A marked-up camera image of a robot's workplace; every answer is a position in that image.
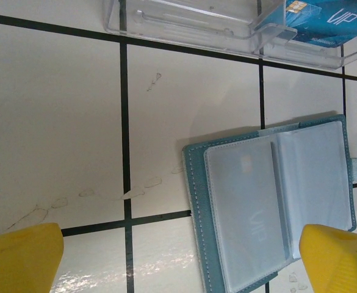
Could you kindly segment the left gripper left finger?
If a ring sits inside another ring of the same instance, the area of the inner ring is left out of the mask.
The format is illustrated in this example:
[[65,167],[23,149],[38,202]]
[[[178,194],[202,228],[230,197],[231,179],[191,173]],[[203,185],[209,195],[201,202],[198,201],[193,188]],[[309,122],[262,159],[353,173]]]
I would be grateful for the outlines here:
[[0,235],[0,292],[49,292],[62,255],[57,223]]

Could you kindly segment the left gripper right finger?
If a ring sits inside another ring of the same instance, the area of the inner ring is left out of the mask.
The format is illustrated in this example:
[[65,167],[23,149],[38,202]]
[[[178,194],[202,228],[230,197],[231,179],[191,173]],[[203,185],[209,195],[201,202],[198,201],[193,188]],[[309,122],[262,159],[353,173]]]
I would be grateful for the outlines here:
[[314,292],[357,292],[356,233],[306,225],[299,249]]

